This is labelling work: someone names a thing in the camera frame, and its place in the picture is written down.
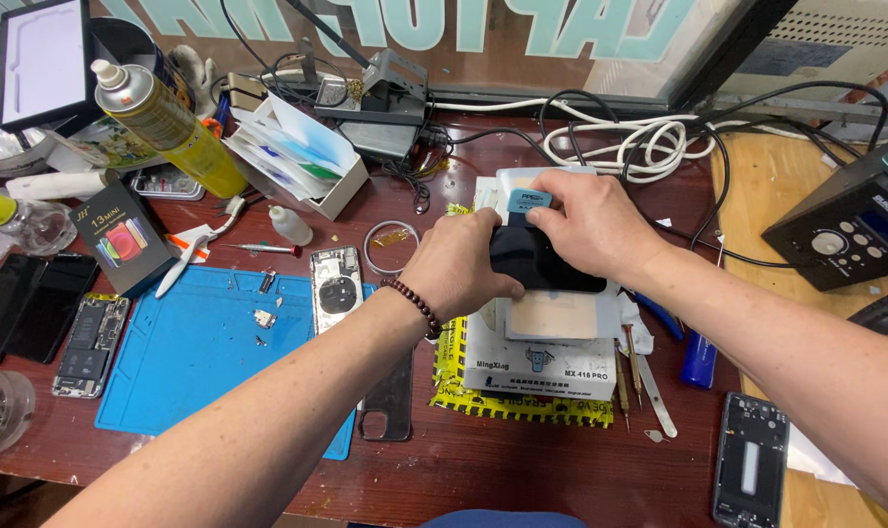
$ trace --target black product box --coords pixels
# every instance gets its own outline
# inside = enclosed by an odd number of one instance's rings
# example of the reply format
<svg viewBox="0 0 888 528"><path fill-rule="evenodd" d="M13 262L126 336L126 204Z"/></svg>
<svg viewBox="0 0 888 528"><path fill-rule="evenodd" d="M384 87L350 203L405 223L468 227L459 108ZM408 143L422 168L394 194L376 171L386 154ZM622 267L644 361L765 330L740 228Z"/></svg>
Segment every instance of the black product box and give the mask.
<svg viewBox="0 0 888 528"><path fill-rule="evenodd" d="M69 218L118 295L140 297L176 260L139 197L116 181Z"/></svg>

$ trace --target glove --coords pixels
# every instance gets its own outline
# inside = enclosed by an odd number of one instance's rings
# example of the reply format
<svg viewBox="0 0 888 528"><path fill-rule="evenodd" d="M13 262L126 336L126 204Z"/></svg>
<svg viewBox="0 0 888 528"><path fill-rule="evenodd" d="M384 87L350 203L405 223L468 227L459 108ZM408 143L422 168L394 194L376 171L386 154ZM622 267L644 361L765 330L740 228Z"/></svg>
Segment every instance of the glove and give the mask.
<svg viewBox="0 0 888 528"><path fill-rule="evenodd" d="M209 97L209 90L213 88L213 82L219 77L218 67L215 61L207 58L203 65L203 59L196 53L196 50L190 46L176 46L167 54L173 66L176 66L183 77L193 87L196 93L196 111L194 114L202 121L206 117L212 117L216 114L216 105L213 99ZM218 101L221 88L216 84L212 92L212 97Z"/></svg>

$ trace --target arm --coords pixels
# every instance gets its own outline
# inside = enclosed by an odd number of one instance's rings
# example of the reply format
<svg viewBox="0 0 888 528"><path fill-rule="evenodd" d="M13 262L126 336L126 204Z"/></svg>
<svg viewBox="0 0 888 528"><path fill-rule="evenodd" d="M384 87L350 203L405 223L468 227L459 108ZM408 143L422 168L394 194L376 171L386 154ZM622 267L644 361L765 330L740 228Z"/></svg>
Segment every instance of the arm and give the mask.
<svg viewBox="0 0 888 528"><path fill-rule="evenodd" d="M521 285L489 264L499 222L491 209L442 218L401 281L443 321L492 297L520 297ZM410 301L380 288L333 328L112 467L47 526L271 526L356 402L427 332Z"/></svg>
<svg viewBox="0 0 888 528"><path fill-rule="evenodd" d="M572 266L672 310L888 508L888 338L792 303L661 239L610 176L541 174L564 211L529 212Z"/></svg>

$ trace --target yellow spray can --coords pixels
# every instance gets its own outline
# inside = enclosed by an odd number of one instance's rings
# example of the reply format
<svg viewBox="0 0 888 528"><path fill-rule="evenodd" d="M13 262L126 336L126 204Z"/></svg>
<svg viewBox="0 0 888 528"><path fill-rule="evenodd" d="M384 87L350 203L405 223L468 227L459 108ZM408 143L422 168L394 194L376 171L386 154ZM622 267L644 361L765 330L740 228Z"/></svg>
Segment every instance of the yellow spray can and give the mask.
<svg viewBox="0 0 888 528"><path fill-rule="evenodd" d="M168 162L219 198L231 198L248 182L236 169L222 141L146 67L115 66L96 60L95 100Z"/></svg>

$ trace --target black smartphone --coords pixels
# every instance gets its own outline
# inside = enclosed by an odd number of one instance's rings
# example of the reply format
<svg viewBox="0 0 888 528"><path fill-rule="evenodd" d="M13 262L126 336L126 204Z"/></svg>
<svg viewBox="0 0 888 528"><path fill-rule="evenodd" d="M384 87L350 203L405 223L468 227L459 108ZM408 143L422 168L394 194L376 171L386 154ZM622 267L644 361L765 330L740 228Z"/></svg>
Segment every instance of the black smartphone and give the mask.
<svg viewBox="0 0 888 528"><path fill-rule="evenodd" d="M789 418L771 402L728 393L714 472L714 521L775 528L782 512Z"/></svg>
<svg viewBox="0 0 888 528"><path fill-rule="evenodd" d="M575 270L558 257L552 242L537 227L500 225L490 239L490 265L526 289L559 289L600 293L607 279Z"/></svg>
<svg viewBox="0 0 888 528"><path fill-rule="evenodd" d="M4 345L12 354L39 363L50 363L69 332L72 319L98 276L95 258L60 253L43 271L20 320Z"/></svg>
<svg viewBox="0 0 888 528"><path fill-rule="evenodd" d="M39 284L47 261L42 258L10 254L0 270L0 363L4 359L4 345L17 326L26 306Z"/></svg>

